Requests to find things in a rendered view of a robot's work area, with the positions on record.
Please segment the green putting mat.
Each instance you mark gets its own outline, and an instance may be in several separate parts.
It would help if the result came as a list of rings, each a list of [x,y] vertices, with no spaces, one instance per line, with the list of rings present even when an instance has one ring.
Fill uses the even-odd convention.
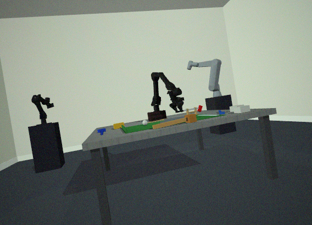
[[[200,115],[200,114],[198,114],[198,115]],[[218,117],[218,116],[224,116],[224,115],[218,115],[218,116],[198,116],[198,115],[196,115],[197,120],[208,119],[208,118]],[[159,124],[160,122],[162,122],[162,121],[148,123],[147,125],[143,125],[142,124],[142,125],[126,127],[127,128],[127,133],[143,131],[143,130],[149,130],[149,129],[153,128],[152,125]]]

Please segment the small yellow block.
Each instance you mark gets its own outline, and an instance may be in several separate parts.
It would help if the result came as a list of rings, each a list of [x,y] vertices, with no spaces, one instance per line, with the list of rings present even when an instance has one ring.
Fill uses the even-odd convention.
[[[123,125],[123,126],[124,126],[124,123],[123,123],[123,122],[121,122],[121,123],[115,123],[115,124],[113,124],[114,129],[122,128],[122,126],[121,126],[121,125]]]

